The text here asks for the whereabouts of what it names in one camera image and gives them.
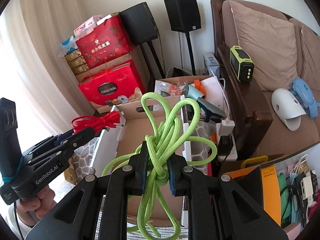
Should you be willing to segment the person's left hand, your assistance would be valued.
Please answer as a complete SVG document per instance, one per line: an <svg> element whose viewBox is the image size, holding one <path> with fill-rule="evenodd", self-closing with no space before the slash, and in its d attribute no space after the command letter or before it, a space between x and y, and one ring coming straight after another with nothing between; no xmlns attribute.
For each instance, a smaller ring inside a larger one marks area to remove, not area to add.
<svg viewBox="0 0 320 240"><path fill-rule="evenodd" d="M34 226L37 221L30 213L35 212L35 217L41 220L55 205L55 192L46 186L35 197L29 200L19 200L16 204L16 212L20 220L27 226Z"/></svg>

